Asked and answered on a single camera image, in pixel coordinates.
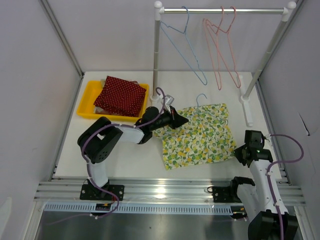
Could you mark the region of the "red polka dot cloth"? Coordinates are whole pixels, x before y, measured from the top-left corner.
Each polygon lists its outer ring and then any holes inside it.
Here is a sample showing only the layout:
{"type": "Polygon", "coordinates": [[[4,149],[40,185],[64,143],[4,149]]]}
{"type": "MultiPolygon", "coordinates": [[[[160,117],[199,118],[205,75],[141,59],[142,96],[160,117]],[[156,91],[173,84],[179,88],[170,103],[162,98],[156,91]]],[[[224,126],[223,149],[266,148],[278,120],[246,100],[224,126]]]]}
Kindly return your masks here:
{"type": "Polygon", "coordinates": [[[107,76],[101,93],[94,101],[95,113],[138,117],[145,96],[146,89],[138,82],[107,76]]]}

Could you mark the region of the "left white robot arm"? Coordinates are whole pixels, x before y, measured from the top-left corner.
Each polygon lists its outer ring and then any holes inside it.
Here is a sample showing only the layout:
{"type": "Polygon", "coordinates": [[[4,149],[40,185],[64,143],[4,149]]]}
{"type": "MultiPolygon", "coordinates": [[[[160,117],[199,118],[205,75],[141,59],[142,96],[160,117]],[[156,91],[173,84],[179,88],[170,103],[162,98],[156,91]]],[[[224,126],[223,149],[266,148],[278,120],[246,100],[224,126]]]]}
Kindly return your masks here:
{"type": "Polygon", "coordinates": [[[180,115],[172,106],[169,109],[159,110],[148,107],[141,118],[137,120],[134,128],[128,125],[112,123],[102,116],[95,121],[77,140],[81,153],[90,170],[90,176],[95,184],[88,179],[81,187],[81,200],[114,200],[115,194],[120,201],[123,200],[124,187],[111,185],[107,176],[107,158],[119,142],[145,144],[153,136],[153,132],[169,127],[176,130],[188,123],[189,120],[180,115]]]}

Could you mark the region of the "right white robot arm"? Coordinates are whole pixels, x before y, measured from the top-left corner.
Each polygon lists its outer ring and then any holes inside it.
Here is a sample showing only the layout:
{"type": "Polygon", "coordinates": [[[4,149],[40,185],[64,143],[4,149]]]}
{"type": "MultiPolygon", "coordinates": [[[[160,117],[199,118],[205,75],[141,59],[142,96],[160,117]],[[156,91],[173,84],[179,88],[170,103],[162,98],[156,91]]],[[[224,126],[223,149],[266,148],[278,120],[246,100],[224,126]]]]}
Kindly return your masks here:
{"type": "Polygon", "coordinates": [[[228,186],[210,186],[207,192],[215,203],[242,203],[249,219],[250,240],[293,240],[299,223],[289,214],[273,174],[271,151],[265,148],[266,137],[261,131],[246,130],[244,145],[234,156],[248,167],[252,178],[235,176],[228,186]]]}

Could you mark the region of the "lemon print skirt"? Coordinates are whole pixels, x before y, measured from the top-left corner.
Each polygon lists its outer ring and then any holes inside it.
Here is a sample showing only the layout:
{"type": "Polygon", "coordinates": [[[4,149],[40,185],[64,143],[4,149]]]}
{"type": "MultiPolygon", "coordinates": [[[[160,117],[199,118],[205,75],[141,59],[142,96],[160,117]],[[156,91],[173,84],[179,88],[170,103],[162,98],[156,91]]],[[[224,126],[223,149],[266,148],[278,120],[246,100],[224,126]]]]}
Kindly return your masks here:
{"type": "Polygon", "coordinates": [[[178,113],[188,122],[176,129],[165,126],[153,131],[162,140],[166,170],[224,162],[234,156],[237,144],[225,103],[187,107],[178,113]]]}

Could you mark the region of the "blue wire hanger front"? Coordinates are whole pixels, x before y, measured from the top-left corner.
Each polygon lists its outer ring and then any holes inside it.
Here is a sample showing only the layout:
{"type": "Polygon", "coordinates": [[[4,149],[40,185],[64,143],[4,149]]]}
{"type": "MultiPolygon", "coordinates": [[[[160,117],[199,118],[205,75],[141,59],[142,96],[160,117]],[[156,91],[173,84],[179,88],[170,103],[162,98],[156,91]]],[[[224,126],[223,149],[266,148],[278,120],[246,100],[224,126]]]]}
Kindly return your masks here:
{"type": "Polygon", "coordinates": [[[229,123],[229,110],[225,103],[204,104],[202,99],[208,99],[204,93],[196,97],[196,106],[182,109],[179,113],[188,119],[188,127],[222,128],[229,123]]]}

